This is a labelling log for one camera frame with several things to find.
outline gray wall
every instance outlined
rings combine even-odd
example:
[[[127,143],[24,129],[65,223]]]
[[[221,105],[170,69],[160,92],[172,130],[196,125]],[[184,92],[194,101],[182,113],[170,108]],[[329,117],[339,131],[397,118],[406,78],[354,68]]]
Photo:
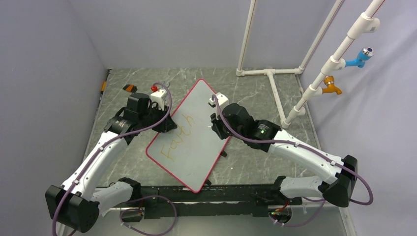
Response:
[[[346,1],[301,77],[306,88],[371,1]],[[344,55],[353,59],[371,46],[375,56],[363,69],[334,72],[343,94],[325,94],[309,102],[325,151],[358,161],[359,173],[375,195],[370,206],[351,204],[359,236],[415,235],[417,3],[386,1],[376,14],[379,31],[363,34]],[[353,197],[367,201],[357,183]]]
[[[107,68],[236,67],[250,0],[70,0]],[[298,67],[335,0],[260,0],[244,66]]]
[[[50,235],[44,194],[82,161],[105,68],[66,0],[2,0],[0,32],[0,235]]]

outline marble table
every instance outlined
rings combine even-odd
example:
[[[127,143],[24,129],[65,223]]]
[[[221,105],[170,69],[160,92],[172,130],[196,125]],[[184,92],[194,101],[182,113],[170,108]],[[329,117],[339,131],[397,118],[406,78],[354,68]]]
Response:
[[[199,78],[226,95],[231,102],[244,106],[255,119],[267,119],[278,123],[279,115],[265,75],[237,77],[235,68],[131,68],[110,71],[107,87],[98,110],[96,125],[92,133],[89,152],[98,142],[103,128],[111,117],[126,105],[130,93],[122,90],[126,84],[134,84],[138,92],[150,94],[154,82],[170,82],[174,107],[185,97]],[[278,93],[285,114],[301,98],[295,75],[275,75]],[[287,131],[296,138],[316,146],[313,130],[307,117],[293,120]],[[145,154],[145,149],[156,135],[147,131],[137,136],[106,171],[99,186],[108,186],[121,177],[129,177],[141,185],[180,185],[180,183]],[[232,138],[225,151],[228,156],[220,157],[209,180],[212,184],[256,184],[273,183],[277,176],[312,176],[304,167],[279,156],[270,156],[260,150],[249,148],[242,141]]]

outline whiteboard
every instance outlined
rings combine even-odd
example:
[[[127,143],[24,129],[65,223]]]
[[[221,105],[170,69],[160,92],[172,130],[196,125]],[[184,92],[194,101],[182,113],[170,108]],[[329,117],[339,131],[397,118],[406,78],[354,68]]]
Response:
[[[215,94],[199,79],[172,114],[177,129],[158,133],[146,155],[192,192],[198,193],[229,139],[221,140],[210,128],[209,105]]]

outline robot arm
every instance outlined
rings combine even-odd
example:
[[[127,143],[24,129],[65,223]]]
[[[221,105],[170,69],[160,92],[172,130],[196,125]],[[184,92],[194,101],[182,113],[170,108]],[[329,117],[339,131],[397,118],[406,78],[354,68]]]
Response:
[[[321,197],[339,207],[347,207],[349,205],[356,178],[335,164],[338,163],[356,172],[357,160],[354,157],[348,155],[345,158],[341,158],[318,150],[298,140],[287,131],[281,129],[280,126],[268,120],[254,120],[244,107],[237,103],[229,104],[226,96],[218,93],[216,97],[219,109],[216,114],[211,115],[211,128],[219,138],[225,139],[229,136],[235,136],[225,126],[224,121],[221,120],[219,115],[219,110],[221,110],[226,122],[234,131],[245,138],[243,142],[248,146],[277,156],[286,157],[316,175],[314,177],[299,178],[279,176],[273,185],[273,191],[277,195],[284,199]],[[209,104],[212,107],[216,106],[213,99],[210,99]],[[253,140],[275,140],[275,142],[254,143]],[[321,153],[329,158],[331,162],[324,160],[306,148],[299,147],[299,145]]]
[[[164,102],[166,94],[164,89],[160,89],[150,97],[143,93],[132,93],[129,96],[126,107],[121,108],[107,122],[97,145],[74,174],[60,187],[51,185],[46,191],[45,197],[51,218],[54,217],[64,194],[67,194],[59,211],[58,222],[84,233],[93,226],[99,214],[119,203],[142,197],[140,183],[125,177],[114,185],[95,192],[106,169],[139,133],[115,139],[105,148],[102,146],[119,135],[139,131],[160,121],[169,111]],[[168,114],[165,120],[152,129],[168,132],[175,128],[177,125]]]

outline orange faucet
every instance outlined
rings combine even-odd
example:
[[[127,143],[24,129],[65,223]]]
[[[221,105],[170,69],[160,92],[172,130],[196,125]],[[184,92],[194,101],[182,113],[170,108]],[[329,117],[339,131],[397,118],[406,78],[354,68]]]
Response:
[[[324,83],[327,86],[327,88],[323,89],[323,93],[331,93],[335,92],[337,95],[342,94],[342,90],[340,90],[336,85],[334,85],[334,78],[333,76],[327,76],[324,79]]]

